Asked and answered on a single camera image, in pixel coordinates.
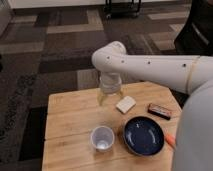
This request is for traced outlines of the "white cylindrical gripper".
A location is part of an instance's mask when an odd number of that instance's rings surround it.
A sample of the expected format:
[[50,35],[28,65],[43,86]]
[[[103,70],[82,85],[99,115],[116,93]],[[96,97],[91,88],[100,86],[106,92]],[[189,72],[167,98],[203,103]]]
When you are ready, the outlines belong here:
[[99,92],[97,100],[100,106],[106,100],[106,94],[116,93],[121,99],[124,98],[124,93],[121,90],[122,80],[118,73],[106,73],[102,72],[100,75],[99,87],[102,92]]

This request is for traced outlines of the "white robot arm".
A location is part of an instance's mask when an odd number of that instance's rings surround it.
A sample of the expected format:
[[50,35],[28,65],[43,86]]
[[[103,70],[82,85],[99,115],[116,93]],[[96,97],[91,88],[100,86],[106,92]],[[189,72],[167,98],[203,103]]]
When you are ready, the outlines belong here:
[[104,74],[126,73],[189,95],[176,132],[172,171],[213,171],[213,56],[129,55],[113,41],[92,54]]

